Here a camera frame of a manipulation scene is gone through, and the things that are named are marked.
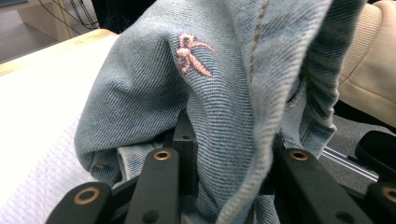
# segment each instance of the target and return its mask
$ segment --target denim fabric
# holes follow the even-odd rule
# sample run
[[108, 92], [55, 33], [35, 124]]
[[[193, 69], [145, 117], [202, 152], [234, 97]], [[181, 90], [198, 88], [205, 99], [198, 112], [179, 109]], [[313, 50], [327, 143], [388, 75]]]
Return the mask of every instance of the denim fabric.
[[317, 156], [335, 132], [336, 80], [362, 0], [161, 0], [117, 40], [75, 138], [82, 166], [114, 185], [138, 174], [152, 139], [187, 108], [197, 197], [183, 223], [277, 223], [257, 197], [280, 132]]

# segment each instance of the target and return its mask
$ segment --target beige cushion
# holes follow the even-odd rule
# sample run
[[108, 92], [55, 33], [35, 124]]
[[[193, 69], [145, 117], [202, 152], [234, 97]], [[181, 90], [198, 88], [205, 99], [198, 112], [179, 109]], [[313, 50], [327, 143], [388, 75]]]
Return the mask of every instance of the beige cushion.
[[338, 90], [341, 101], [396, 127], [396, 2], [365, 6]]

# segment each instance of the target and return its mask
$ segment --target black cable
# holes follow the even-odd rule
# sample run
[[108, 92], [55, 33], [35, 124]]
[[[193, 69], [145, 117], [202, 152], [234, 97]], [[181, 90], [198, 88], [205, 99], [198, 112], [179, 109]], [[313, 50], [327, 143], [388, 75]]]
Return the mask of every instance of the black cable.
[[55, 16], [52, 12], [50, 12], [46, 6], [44, 6], [44, 4], [41, 2], [41, 0], [38, 0], [41, 4], [41, 6], [46, 9], [48, 11], [49, 14], [51, 14], [55, 19], [57, 19], [58, 21], [61, 21], [63, 24], [65, 24], [67, 27], [69, 27], [70, 29], [72, 29], [74, 32], [76, 32], [78, 35], [81, 35], [77, 30], [73, 29], [73, 27], [71, 27], [69, 24], [67, 24], [66, 22], [64, 22], [63, 20], [59, 19], [57, 16]]
[[88, 21], [90, 22], [91, 27], [96, 28], [96, 26], [95, 26], [94, 23], [93, 23], [93, 19], [92, 19], [90, 13], [88, 12], [87, 8], [85, 7], [84, 3], [82, 3], [82, 1], [79, 1], [79, 4], [81, 5], [82, 10], [83, 10], [84, 13], [85, 13], [85, 16], [87, 17]]
[[78, 20], [78, 19], [77, 19], [76, 17], [74, 17], [70, 12], [68, 12], [66, 8], [62, 7], [59, 3], [55, 2], [54, 0], [52, 0], [52, 2], [55, 3], [56, 5], [58, 5], [58, 7], [60, 7], [62, 10], [64, 10], [64, 11], [65, 11], [70, 17], [72, 17], [74, 20], [78, 21], [78, 23], [80, 23], [82, 26], [84, 26], [85, 28], [91, 30], [89, 27], [86, 26], [86, 25], [89, 25], [89, 24], [85, 24], [85, 23], [82, 21], [81, 17], [79, 17], [79, 14], [77, 15], [77, 16], [79, 17], [79, 20]]
[[93, 30], [93, 27], [88, 27], [89, 24], [86, 24], [86, 23], [82, 20], [81, 16], [79, 15], [79, 12], [78, 12], [78, 9], [77, 9], [77, 7], [76, 7], [76, 3], [74, 2], [74, 0], [70, 0], [70, 3], [71, 3], [71, 5], [72, 5], [72, 7], [73, 7], [73, 10], [74, 10], [75, 13], [76, 13], [76, 16], [77, 16], [78, 19], [79, 19], [79, 23], [80, 23], [82, 26], [84, 26], [85, 28], [87, 28], [87, 29], [89, 29], [89, 30]]

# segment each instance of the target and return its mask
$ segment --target pink embroidered logo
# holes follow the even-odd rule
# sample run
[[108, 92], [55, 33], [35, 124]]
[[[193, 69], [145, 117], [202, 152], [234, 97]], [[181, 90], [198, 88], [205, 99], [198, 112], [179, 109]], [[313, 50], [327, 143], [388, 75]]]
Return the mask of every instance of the pink embroidered logo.
[[[212, 77], [212, 73], [207, 70], [204, 65], [192, 55], [192, 49], [197, 47], [204, 47], [207, 49], [212, 50], [216, 54], [215, 49], [210, 47], [208, 44], [204, 42], [195, 41], [194, 35], [184, 33], [179, 38], [180, 41], [180, 48], [177, 50], [177, 57], [178, 57], [178, 64], [181, 67], [181, 72], [186, 75], [187, 71], [189, 70], [190, 66], [192, 67], [201, 75], [205, 77]], [[184, 60], [184, 66], [181, 65], [181, 60]]]

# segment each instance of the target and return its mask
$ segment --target white fabric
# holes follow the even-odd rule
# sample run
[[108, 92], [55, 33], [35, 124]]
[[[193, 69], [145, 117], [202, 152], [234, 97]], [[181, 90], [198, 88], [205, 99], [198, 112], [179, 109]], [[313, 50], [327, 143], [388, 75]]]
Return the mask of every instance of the white fabric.
[[117, 36], [0, 77], [0, 223], [44, 223], [67, 191], [92, 181], [74, 133]]

